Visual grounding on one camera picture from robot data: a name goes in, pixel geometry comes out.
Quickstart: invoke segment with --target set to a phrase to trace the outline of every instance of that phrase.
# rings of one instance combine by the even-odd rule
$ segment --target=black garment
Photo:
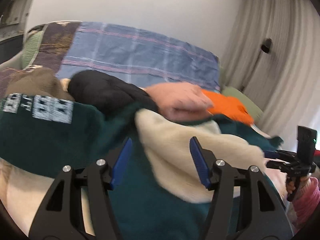
[[[68,92],[76,102],[95,106],[105,116],[133,102],[140,102],[144,108],[158,111],[156,103],[144,90],[95,70],[74,75]]]

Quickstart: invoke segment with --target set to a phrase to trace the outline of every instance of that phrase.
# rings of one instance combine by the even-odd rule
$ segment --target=white wall
[[[57,20],[101,21],[165,34],[221,57],[242,0],[34,0],[26,31]]]

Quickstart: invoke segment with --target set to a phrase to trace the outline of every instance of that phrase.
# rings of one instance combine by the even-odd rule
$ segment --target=pile of clothes
[[[45,67],[21,71],[1,101],[0,198],[28,234],[63,166],[84,168],[130,136],[123,182],[109,193],[124,239],[196,239],[214,192],[200,183],[189,152],[193,136],[233,167],[260,167],[284,197],[283,175],[265,168],[263,154],[282,140],[263,137],[251,124],[236,98],[185,82],[142,89],[98,71],[71,80]],[[233,226],[239,194],[235,187]],[[85,190],[83,210],[86,231],[94,234]]]

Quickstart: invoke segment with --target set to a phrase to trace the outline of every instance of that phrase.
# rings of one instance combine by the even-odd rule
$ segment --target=curtain
[[[259,58],[265,38],[273,47]],[[256,125],[295,150],[297,125],[320,131],[319,62],[320,17],[310,0],[245,0],[221,59],[223,83],[244,87],[264,112]]]

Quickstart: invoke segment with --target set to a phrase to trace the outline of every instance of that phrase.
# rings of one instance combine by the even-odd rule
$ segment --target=person's arm
[[[300,230],[309,217],[313,214],[320,202],[319,182],[316,178],[307,178],[302,183],[302,188],[297,192],[292,201],[293,208],[297,214],[297,220],[293,223],[297,230]]]

